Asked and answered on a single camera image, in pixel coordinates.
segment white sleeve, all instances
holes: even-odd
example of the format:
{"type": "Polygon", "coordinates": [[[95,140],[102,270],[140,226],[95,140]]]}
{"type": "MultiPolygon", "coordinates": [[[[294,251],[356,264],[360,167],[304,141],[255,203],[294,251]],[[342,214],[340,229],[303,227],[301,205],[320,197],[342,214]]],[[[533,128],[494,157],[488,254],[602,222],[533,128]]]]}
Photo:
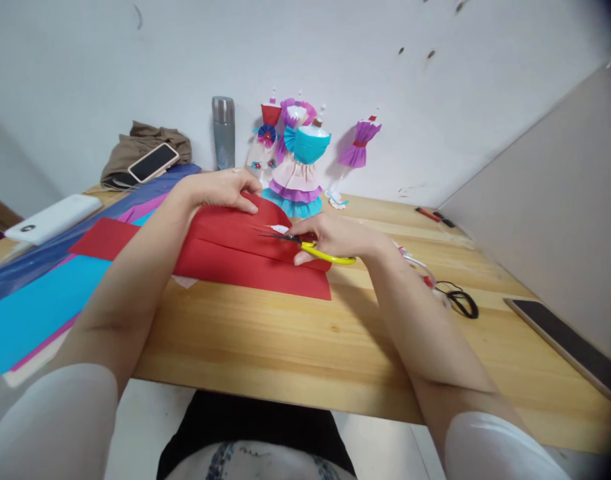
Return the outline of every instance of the white sleeve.
{"type": "Polygon", "coordinates": [[[0,479],[102,480],[117,404],[114,374],[100,365],[40,378],[0,422],[0,479]]]}
{"type": "Polygon", "coordinates": [[[450,480],[570,480],[523,430],[473,411],[454,417],[448,428],[445,470],[450,480]]]}

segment wooden table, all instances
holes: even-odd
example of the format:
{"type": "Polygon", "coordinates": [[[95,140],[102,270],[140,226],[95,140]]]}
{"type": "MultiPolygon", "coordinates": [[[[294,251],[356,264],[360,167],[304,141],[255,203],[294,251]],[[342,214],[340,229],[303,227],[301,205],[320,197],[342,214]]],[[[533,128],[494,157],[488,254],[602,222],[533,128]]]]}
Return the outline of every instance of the wooden table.
{"type": "MultiPolygon", "coordinates": [[[[106,202],[112,194],[104,193],[106,202]]],[[[347,197],[324,210],[388,233],[439,280],[469,292],[477,320],[453,313],[476,354],[535,438],[603,452],[611,401],[601,395],[503,302],[534,298],[515,278],[410,205],[347,197]]],[[[0,242],[0,256],[12,242],[0,242]]],[[[136,378],[410,423],[423,423],[403,365],[378,317],[360,262],[328,273],[332,301],[199,281],[170,281],[136,378]]]]}

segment floor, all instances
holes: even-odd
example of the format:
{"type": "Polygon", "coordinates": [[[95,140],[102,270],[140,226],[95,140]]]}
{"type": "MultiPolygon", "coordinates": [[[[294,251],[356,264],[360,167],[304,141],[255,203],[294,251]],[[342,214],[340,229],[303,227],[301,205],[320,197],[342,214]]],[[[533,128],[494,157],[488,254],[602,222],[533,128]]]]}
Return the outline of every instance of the floor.
{"type": "MultiPolygon", "coordinates": [[[[105,480],[154,479],[159,455],[194,391],[130,380],[119,410],[105,480]]],[[[425,426],[332,412],[360,480],[441,480],[445,474],[425,426]]],[[[588,478],[602,457],[548,448],[572,480],[588,478]]]]}

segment hand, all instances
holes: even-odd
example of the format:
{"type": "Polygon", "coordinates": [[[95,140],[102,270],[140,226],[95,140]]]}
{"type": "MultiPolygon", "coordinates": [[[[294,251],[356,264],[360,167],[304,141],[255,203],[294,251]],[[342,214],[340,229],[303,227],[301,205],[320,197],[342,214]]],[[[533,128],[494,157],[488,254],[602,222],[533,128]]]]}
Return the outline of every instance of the hand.
{"type": "Polygon", "coordinates": [[[195,207],[217,205],[234,207],[247,213],[259,211],[254,203],[241,195],[246,191],[261,196],[263,186],[245,169],[228,169],[189,175],[177,183],[172,192],[189,198],[195,207]]]}
{"type": "MultiPolygon", "coordinates": [[[[289,229],[287,235],[309,232],[315,233],[318,238],[317,250],[335,257],[366,257],[382,248],[396,249],[384,233],[329,213],[319,213],[298,222],[289,229]]],[[[294,264],[301,265],[314,259],[306,251],[300,251],[294,257],[294,264]]]]}

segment brown bag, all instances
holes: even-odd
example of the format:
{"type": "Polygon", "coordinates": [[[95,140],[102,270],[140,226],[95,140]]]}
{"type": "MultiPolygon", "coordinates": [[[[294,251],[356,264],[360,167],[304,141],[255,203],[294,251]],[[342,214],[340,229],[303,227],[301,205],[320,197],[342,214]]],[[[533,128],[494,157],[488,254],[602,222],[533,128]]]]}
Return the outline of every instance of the brown bag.
{"type": "Polygon", "coordinates": [[[190,139],[176,129],[156,128],[146,123],[132,122],[130,135],[119,135],[119,143],[112,149],[110,159],[101,173],[101,183],[114,189],[125,189],[121,184],[132,186],[138,183],[127,173],[127,167],[143,155],[158,147],[161,143],[169,144],[179,152],[176,164],[186,164],[192,161],[192,145],[190,139]]]}

